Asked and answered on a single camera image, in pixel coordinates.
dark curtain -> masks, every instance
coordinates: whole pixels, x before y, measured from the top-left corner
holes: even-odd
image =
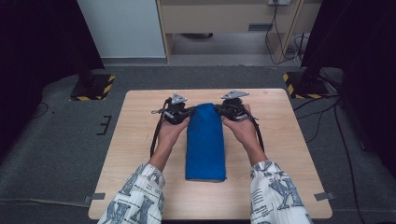
[[[0,159],[34,113],[43,88],[77,73],[67,48],[90,70],[104,68],[77,1],[0,1]]]
[[[323,0],[303,66],[341,68],[339,93],[361,138],[396,177],[396,4]]]

gray carpet floor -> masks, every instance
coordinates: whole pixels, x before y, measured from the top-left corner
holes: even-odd
[[[286,89],[282,75],[296,68],[114,66],[106,70],[116,79],[103,101],[69,101],[77,76],[64,78],[44,89],[42,102],[45,105],[39,105],[34,115],[38,118],[31,119],[0,167],[0,199],[83,203],[84,197],[95,191],[122,102],[129,90]],[[317,100],[297,110],[296,117],[328,108],[336,100],[336,97]],[[307,101],[290,99],[294,108]],[[362,217],[366,223],[395,221],[395,179],[374,152],[361,150],[346,111],[337,106],[337,113],[352,161]],[[101,123],[107,121],[105,116],[112,116],[107,133],[97,135],[104,129]],[[324,112],[321,119],[316,114],[299,119],[299,123],[306,140],[311,139],[318,128],[318,135],[307,145],[324,189],[336,195],[336,199],[330,200],[333,216],[314,222],[361,223],[354,203],[347,154],[333,110]],[[0,203],[0,223],[95,223],[88,218],[88,210],[56,204]]]

metal bracket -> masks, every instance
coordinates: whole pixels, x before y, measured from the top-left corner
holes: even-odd
[[[231,90],[227,94],[222,95],[221,99],[230,100],[230,99],[235,99],[235,98],[242,97],[242,96],[247,96],[247,95],[248,95],[248,92],[246,92],[246,91]]]
[[[187,101],[187,98],[185,98],[177,93],[174,93],[174,95],[172,96],[172,105],[177,105],[177,104],[180,104],[180,103],[183,103],[186,101]]]
[[[84,203],[91,204],[92,200],[103,200],[105,196],[105,193],[93,193],[92,196],[84,197]]]
[[[335,199],[335,194],[333,192],[327,193],[327,192],[322,192],[319,194],[314,194],[315,198],[317,199],[317,201],[322,201],[322,200],[332,200]]]

electrical outlet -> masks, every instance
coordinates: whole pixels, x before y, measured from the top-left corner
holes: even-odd
[[[290,0],[268,0],[269,6],[274,6],[275,4],[278,6],[288,6],[290,5]]]

yellow and black tape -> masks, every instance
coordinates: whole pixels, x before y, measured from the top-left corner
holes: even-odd
[[[318,99],[329,96],[329,94],[298,94],[295,92],[295,89],[290,82],[288,74],[283,74],[283,80],[286,83],[291,99]]]
[[[101,91],[101,94],[98,95],[89,95],[89,94],[81,94],[79,96],[70,97],[71,101],[90,101],[90,100],[104,100],[108,93],[110,92],[111,86],[113,85],[115,76],[108,76],[108,80],[106,81],[106,85]]]

